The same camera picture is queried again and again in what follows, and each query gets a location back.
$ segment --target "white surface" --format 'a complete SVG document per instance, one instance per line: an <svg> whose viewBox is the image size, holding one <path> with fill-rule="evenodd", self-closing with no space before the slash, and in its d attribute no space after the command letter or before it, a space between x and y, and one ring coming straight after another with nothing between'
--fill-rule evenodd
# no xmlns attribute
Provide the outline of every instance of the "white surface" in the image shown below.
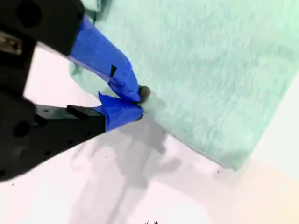
<svg viewBox="0 0 299 224"><path fill-rule="evenodd" d="M25 95L48 105L99 104L71 80L65 59L41 49ZM145 117L0 184L0 223L298 224L298 95L299 77L238 173Z"/></svg>

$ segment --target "towel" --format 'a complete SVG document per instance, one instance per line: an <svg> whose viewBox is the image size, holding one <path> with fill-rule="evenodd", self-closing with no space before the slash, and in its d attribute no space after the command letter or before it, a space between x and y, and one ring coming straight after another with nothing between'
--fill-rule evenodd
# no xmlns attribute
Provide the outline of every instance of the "towel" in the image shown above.
<svg viewBox="0 0 299 224"><path fill-rule="evenodd" d="M296 0L106 0L94 25L151 88L145 113L238 170L298 71L298 15ZM114 96L89 71L72 66L71 76Z"/></svg>

